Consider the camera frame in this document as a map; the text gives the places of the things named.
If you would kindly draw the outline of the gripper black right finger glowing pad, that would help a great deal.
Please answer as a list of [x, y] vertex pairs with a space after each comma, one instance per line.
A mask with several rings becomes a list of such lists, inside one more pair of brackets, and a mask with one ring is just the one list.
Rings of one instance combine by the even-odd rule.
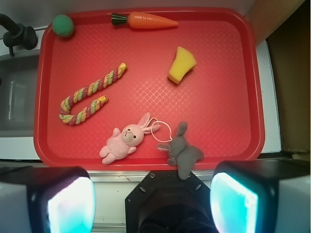
[[214, 170], [210, 206], [220, 233], [309, 233], [310, 163], [224, 161]]

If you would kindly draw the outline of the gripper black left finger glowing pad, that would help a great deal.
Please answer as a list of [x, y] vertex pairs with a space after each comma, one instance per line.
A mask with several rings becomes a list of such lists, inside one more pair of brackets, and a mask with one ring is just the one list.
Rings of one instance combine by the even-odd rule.
[[81, 167], [2, 167], [2, 233], [89, 233], [95, 186]]

